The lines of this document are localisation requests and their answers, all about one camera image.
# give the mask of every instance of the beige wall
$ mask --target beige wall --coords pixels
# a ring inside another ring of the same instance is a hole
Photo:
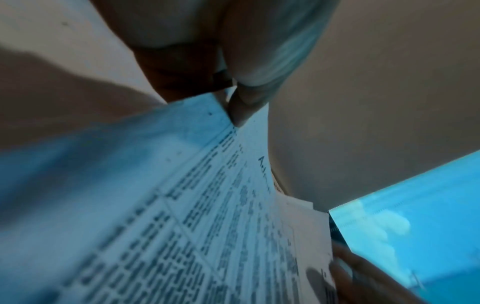
[[[276,174],[317,209],[480,149],[480,2],[342,0],[269,119]]]

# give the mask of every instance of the cloud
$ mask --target cloud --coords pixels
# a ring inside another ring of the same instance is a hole
[[[395,248],[388,243],[389,232],[409,233],[408,219],[391,210],[368,214],[360,199],[330,213],[353,252],[367,258],[400,283],[409,285],[411,272],[400,266]]]

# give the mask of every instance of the document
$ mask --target document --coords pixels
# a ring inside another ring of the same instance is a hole
[[[308,215],[274,188],[267,114],[238,129],[205,94],[1,151],[0,298],[315,303],[305,268],[327,269],[328,218],[310,219],[315,246],[299,237]]]

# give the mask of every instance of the fingernail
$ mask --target fingernail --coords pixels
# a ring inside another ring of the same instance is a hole
[[[335,257],[332,262],[330,262],[330,268],[339,266],[341,267],[348,275],[350,278],[354,276],[353,270],[350,268],[350,266],[344,262],[344,260]]]

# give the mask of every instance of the sky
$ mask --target sky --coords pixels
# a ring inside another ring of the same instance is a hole
[[[480,267],[480,151],[330,213],[352,251],[404,285]]]

